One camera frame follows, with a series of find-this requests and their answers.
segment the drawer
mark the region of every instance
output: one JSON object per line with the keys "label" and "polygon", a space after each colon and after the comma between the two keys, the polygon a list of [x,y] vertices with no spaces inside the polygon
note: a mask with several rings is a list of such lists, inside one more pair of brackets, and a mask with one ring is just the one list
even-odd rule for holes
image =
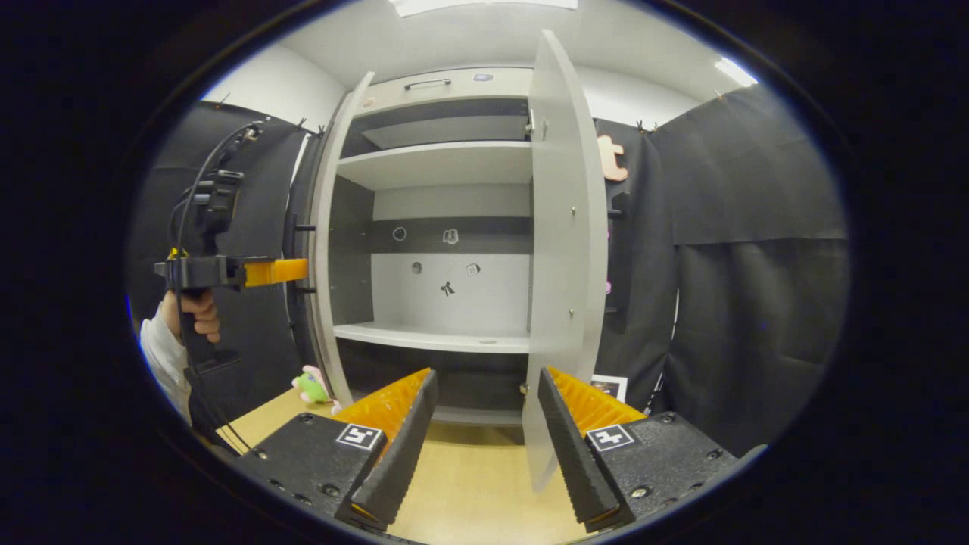
{"label": "drawer", "polygon": [[356,115],[465,98],[527,98],[531,84],[530,68],[467,68],[419,74],[370,85]]}

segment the person's hand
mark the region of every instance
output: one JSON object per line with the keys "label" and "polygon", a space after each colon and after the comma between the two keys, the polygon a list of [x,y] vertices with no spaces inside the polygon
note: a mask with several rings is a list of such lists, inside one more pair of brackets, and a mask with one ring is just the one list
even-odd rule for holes
{"label": "person's hand", "polygon": [[[211,290],[205,290],[198,299],[182,295],[182,312],[195,314],[195,331],[204,335],[209,342],[219,341],[219,318],[215,308],[215,298]],[[169,327],[172,335],[181,342],[181,327],[178,323],[178,305],[175,303],[175,293],[169,290],[162,300],[162,318]]]}

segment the black curtain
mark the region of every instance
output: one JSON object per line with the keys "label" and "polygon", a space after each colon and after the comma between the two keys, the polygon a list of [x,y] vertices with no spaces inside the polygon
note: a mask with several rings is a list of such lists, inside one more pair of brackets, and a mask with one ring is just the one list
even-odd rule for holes
{"label": "black curtain", "polygon": [[615,312],[603,319],[596,372],[627,377],[626,402],[633,407],[663,410],[662,394],[653,398],[653,391],[670,351],[676,253],[667,190],[653,181],[662,176],[660,159],[635,127],[599,119],[596,130],[623,146],[617,162],[629,171],[623,182],[606,185],[609,208],[629,196],[625,215],[610,220],[606,305]]}
{"label": "black curtain", "polygon": [[661,369],[660,402],[735,455],[772,441],[819,384],[847,302],[833,173],[762,85],[655,132],[598,128],[629,143],[620,165],[631,171],[634,214],[626,330],[607,319],[597,372],[629,376],[627,402],[639,408]]}
{"label": "black curtain", "polygon": [[[245,180],[232,226],[218,237],[218,245],[226,255],[281,256],[290,183],[307,132],[264,113],[198,103],[159,150],[136,201],[126,271],[136,328],[155,315],[165,293],[165,282],[154,274],[152,264],[169,253],[172,207],[192,184],[208,153],[232,131],[254,120],[262,120],[265,131],[226,164],[227,169],[244,172]],[[233,420],[289,388],[301,363],[282,285],[240,292],[216,289],[214,294],[221,322],[219,348],[237,351],[240,360],[205,371],[203,380],[212,401]]]}

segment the wooden table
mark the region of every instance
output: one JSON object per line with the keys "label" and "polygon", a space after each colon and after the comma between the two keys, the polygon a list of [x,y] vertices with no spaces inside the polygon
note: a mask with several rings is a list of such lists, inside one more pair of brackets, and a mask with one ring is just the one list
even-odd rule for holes
{"label": "wooden table", "polygon": [[[328,417],[330,404],[305,403],[291,389],[232,422],[250,445],[300,412]],[[233,437],[219,433],[232,444]],[[407,497],[388,532],[428,544],[550,544],[586,535],[561,471],[531,489],[521,429],[432,423]]]}

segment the ceiling light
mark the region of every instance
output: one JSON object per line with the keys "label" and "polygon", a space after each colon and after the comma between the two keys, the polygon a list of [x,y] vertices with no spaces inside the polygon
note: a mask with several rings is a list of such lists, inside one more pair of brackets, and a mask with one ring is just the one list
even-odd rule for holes
{"label": "ceiling light", "polygon": [[750,77],[750,74],[744,72],[742,68],[737,66],[736,63],[727,57],[721,57],[720,60],[713,66],[716,66],[720,72],[730,76],[734,79],[734,81],[740,83],[744,87],[749,87],[757,82],[757,80]]}
{"label": "ceiling light", "polygon": [[390,0],[390,2],[397,10],[397,14],[402,17],[471,4],[535,4],[566,10],[575,10],[578,7],[578,0]]}

